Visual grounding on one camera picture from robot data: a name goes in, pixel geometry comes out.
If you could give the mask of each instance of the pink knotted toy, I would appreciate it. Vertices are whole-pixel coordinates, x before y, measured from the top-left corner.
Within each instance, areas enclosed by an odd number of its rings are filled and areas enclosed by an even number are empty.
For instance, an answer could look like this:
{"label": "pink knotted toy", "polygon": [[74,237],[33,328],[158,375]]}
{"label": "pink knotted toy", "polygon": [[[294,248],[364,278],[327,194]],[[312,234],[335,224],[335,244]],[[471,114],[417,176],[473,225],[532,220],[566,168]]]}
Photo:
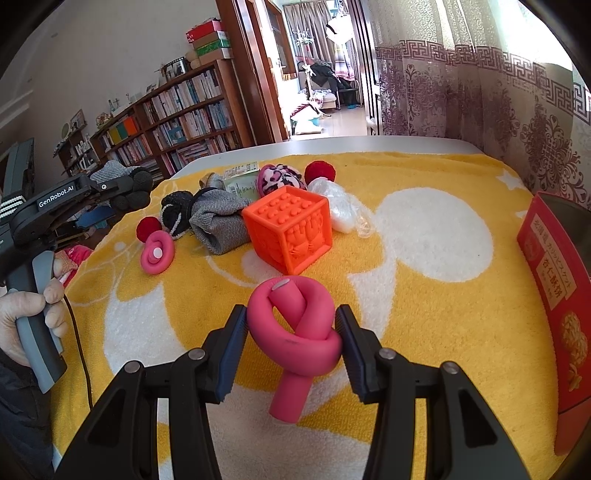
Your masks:
{"label": "pink knotted toy", "polygon": [[149,275],[158,275],[173,262],[174,240],[164,230],[152,232],[145,241],[139,263]]}
{"label": "pink knotted toy", "polygon": [[[294,333],[277,323],[273,307]],[[341,338],[332,328],[335,304],[326,288],[312,278],[272,278],[252,293],[246,318],[259,348],[284,368],[269,413],[296,423],[313,378],[329,373],[340,358]]]}

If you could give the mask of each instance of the orange rubber block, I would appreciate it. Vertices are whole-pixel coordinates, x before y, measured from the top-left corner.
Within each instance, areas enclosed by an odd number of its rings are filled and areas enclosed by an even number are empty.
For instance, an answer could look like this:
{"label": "orange rubber block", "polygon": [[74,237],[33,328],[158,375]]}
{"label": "orange rubber block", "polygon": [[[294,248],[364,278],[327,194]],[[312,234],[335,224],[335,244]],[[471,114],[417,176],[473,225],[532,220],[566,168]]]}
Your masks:
{"label": "orange rubber block", "polygon": [[282,187],[242,211],[256,254],[285,275],[299,275],[332,247],[329,201]]}

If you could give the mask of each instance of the dark red pom-pom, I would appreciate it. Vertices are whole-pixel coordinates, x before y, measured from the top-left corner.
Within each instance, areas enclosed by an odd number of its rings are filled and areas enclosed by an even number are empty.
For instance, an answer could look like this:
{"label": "dark red pom-pom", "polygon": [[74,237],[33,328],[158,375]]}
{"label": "dark red pom-pom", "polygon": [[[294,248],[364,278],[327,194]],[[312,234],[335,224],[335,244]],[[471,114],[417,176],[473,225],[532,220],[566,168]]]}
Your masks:
{"label": "dark red pom-pom", "polygon": [[306,171],[304,172],[306,185],[309,185],[312,180],[318,177],[326,177],[330,181],[335,181],[336,170],[330,163],[324,160],[315,160],[306,167]]}
{"label": "dark red pom-pom", "polygon": [[137,228],[135,229],[135,236],[142,243],[145,243],[151,233],[157,230],[162,230],[162,224],[156,217],[145,217],[142,218]]}

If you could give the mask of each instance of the clear plastic bag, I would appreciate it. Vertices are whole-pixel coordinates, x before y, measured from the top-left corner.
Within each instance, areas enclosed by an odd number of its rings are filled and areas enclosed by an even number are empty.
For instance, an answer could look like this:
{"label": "clear plastic bag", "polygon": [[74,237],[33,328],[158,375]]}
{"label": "clear plastic bag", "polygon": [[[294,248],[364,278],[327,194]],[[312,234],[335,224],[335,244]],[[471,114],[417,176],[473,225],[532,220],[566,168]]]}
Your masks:
{"label": "clear plastic bag", "polygon": [[308,190],[328,198],[330,223],[334,230],[351,233],[356,229],[361,238],[367,238],[375,232],[372,212],[339,184],[319,177],[310,182]]}

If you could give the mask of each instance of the finger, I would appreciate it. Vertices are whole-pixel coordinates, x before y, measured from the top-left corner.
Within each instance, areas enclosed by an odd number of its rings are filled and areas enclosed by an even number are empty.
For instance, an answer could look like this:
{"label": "finger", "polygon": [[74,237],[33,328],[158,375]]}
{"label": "finger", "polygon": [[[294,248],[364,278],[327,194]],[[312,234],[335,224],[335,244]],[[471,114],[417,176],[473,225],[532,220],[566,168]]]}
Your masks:
{"label": "finger", "polygon": [[52,278],[51,281],[43,290],[43,296],[47,303],[56,303],[64,297],[64,285],[57,278]]}
{"label": "finger", "polygon": [[60,278],[64,273],[66,273],[66,262],[61,258],[55,258],[53,260],[53,276]]}
{"label": "finger", "polygon": [[45,308],[45,297],[30,291],[17,291],[2,297],[0,314],[9,320],[20,317],[32,317]]}
{"label": "finger", "polygon": [[61,332],[62,330],[63,333],[66,332],[66,309],[62,302],[53,304],[49,310],[47,310],[47,314],[45,315],[45,325],[52,329],[57,336],[60,336],[57,332]]}

